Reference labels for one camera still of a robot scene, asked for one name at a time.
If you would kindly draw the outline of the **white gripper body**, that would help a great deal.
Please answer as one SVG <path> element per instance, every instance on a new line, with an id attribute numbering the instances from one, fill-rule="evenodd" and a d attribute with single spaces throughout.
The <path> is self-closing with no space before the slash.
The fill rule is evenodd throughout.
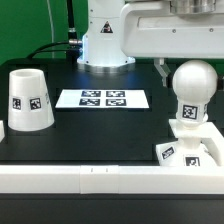
<path id="1" fill-rule="evenodd" d="M 224 58 L 224 1 L 132 1 L 120 27 L 128 56 Z"/>

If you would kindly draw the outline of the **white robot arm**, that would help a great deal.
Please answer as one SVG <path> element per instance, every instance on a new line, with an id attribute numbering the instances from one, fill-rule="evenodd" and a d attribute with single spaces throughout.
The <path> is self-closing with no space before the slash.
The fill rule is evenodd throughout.
<path id="1" fill-rule="evenodd" d="M 151 58 L 166 81 L 168 58 L 224 59 L 224 0 L 88 0 L 79 66 L 114 73 Z"/>

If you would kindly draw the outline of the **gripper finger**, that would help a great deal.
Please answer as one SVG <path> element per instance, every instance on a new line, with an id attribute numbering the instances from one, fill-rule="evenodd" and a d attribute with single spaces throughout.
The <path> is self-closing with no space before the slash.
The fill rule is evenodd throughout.
<path id="1" fill-rule="evenodd" d="M 154 66 L 157 69 L 158 73 L 162 77 L 162 84 L 164 87 L 168 86 L 168 76 L 171 73 L 168 65 L 164 58 L 155 58 L 154 59 Z"/>

